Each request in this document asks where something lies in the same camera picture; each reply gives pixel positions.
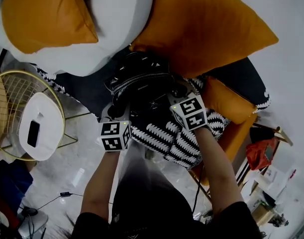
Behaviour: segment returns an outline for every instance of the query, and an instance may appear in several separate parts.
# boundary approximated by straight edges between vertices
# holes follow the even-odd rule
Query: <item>zipper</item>
[[[117,86],[113,91],[111,91],[111,94],[114,96],[115,93],[118,92],[120,89],[125,88],[138,80],[142,80],[144,78],[149,78],[149,77],[155,78],[158,76],[170,76],[170,74],[169,73],[152,73],[152,74],[141,74],[141,75],[135,76],[134,78],[126,80],[121,85]]]

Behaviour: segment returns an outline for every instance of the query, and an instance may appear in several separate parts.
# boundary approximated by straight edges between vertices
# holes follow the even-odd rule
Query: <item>red bag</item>
[[[251,170],[258,170],[271,165],[278,143],[278,139],[272,138],[248,145],[246,155]]]

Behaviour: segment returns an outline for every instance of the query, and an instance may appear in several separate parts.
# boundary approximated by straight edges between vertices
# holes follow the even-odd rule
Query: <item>white cube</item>
[[[201,96],[194,96],[170,107],[176,121],[192,131],[207,124],[206,108]]]
[[[131,138],[130,121],[99,123],[99,143],[106,151],[127,149]]]

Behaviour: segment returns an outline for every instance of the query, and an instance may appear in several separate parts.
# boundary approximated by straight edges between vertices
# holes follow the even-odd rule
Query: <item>black leather bag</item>
[[[150,53],[133,52],[121,62],[115,76],[105,83],[112,95],[108,115],[121,117],[128,104],[132,116],[167,105],[167,93],[186,95],[187,88],[177,84],[167,61]]]

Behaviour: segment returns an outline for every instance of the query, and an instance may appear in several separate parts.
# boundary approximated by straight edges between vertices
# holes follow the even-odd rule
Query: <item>white floor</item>
[[[60,95],[66,117],[83,114],[87,109],[72,98]],[[78,142],[59,148],[48,160],[39,162],[31,172],[34,178],[32,186],[23,200],[25,206],[39,208],[60,195],[60,192],[69,191],[83,195],[87,182],[99,165],[104,151],[96,144],[98,123],[93,115],[87,115],[67,121],[66,133],[78,138]],[[111,203],[118,182],[118,170],[122,165],[125,153],[121,154],[118,169],[114,178]],[[193,208],[197,184],[183,167],[164,160],[161,156],[154,157],[169,181],[185,196]],[[60,229],[72,231],[68,215],[75,221],[79,215],[82,197],[72,195],[68,198],[58,198],[42,210],[49,216],[45,238],[63,238]],[[210,209],[210,202],[200,191],[195,213]]]

